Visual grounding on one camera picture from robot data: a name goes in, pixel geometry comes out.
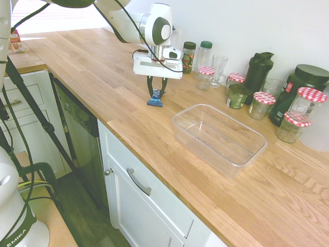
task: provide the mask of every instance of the wood floor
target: wood floor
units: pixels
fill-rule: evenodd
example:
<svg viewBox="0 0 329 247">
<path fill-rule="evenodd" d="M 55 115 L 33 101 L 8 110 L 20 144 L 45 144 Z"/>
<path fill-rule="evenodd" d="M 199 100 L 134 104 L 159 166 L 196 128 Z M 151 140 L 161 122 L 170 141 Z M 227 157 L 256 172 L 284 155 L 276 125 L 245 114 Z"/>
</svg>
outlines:
<svg viewBox="0 0 329 247">
<path fill-rule="evenodd" d="M 70 173 L 58 179 L 66 221 L 79 247 L 130 247 L 119 230 L 114 229 L 106 209 L 96 209 L 76 177 Z"/>
</svg>

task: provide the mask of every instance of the black lid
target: black lid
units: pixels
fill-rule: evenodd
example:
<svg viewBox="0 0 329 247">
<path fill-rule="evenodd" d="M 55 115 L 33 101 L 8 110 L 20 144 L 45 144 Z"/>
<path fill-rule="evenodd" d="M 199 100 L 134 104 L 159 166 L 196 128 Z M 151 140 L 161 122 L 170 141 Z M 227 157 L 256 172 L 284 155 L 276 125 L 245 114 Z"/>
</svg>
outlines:
<svg viewBox="0 0 329 247">
<path fill-rule="evenodd" d="M 273 53 L 270 52 L 263 52 L 263 53 L 256 53 L 250 61 L 249 65 L 258 70 L 267 70 L 270 71 L 273 68 L 273 61 L 271 57 Z"/>
<path fill-rule="evenodd" d="M 200 46 L 202 48 L 211 49 L 212 43 L 210 41 L 202 41 Z"/>
<path fill-rule="evenodd" d="M 329 72 L 325 69 L 307 64 L 298 64 L 295 74 L 302 77 L 303 80 L 315 83 L 325 83 L 329 80 Z"/>
<path fill-rule="evenodd" d="M 187 42 L 184 42 L 184 48 L 188 49 L 188 50 L 195 50 L 196 44 L 193 42 L 187 41 Z"/>
<path fill-rule="evenodd" d="M 228 86 L 228 88 L 234 93 L 234 94 L 243 94 L 243 95 L 250 95 L 252 91 L 243 86 L 242 84 L 231 84 Z"/>
</svg>

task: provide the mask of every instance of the rectangular plastic bin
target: rectangular plastic bin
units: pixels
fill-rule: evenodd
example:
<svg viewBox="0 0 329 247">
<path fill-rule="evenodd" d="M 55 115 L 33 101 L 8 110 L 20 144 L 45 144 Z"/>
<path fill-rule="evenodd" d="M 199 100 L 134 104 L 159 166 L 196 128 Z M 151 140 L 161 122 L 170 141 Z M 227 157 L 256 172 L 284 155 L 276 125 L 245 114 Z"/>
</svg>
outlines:
<svg viewBox="0 0 329 247">
<path fill-rule="evenodd" d="M 222 175 L 233 178 L 262 153 L 263 135 L 206 104 L 173 117 L 175 138 Z"/>
</svg>

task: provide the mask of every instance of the red and white gingham lid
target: red and white gingham lid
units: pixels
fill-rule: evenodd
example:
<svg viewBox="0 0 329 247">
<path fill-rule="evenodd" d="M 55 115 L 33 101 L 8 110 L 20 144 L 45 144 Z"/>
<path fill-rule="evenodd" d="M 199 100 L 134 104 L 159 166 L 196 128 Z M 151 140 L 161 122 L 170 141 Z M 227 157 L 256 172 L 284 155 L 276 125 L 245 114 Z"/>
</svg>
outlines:
<svg viewBox="0 0 329 247">
<path fill-rule="evenodd" d="M 274 104 L 276 102 L 274 96 L 266 92 L 256 92 L 253 94 L 253 98 L 263 104 Z"/>
<path fill-rule="evenodd" d="M 215 70 L 212 67 L 208 67 L 208 66 L 201 66 L 199 68 L 197 68 L 197 71 L 203 75 L 207 75 L 207 76 L 211 76 L 213 74 L 215 74 Z"/>
<path fill-rule="evenodd" d="M 313 102 L 324 103 L 328 99 L 323 92 L 310 87 L 300 87 L 297 92 L 303 98 Z"/>
<path fill-rule="evenodd" d="M 241 75 L 241 74 L 239 74 L 239 73 L 230 73 L 229 75 L 228 75 L 228 78 L 230 79 L 230 80 L 232 80 L 232 81 L 236 81 L 236 82 L 244 82 L 245 81 L 245 79 L 246 79 L 246 76 L 244 76 L 244 75 Z"/>
<path fill-rule="evenodd" d="M 310 125 L 310 121 L 305 122 L 307 117 L 305 115 L 301 115 L 300 112 L 286 112 L 284 114 L 284 118 L 293 125 L 298 127 L 307 127 Z"/>
</svg>

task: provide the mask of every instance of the dishwasher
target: dishwasher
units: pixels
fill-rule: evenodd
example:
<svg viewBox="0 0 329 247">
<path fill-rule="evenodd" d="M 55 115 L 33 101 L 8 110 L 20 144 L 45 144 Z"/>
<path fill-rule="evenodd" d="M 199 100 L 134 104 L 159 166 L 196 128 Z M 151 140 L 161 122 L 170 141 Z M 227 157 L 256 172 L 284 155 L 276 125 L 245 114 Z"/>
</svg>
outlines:
<svg viewBox="0 0 329 247">
<path fill-rule="evenodd" d="M 88 181 L 94 203 L 108 208 L 97 118 L 57 78 L 53 86 L 72 161 Z"/>
</svg>

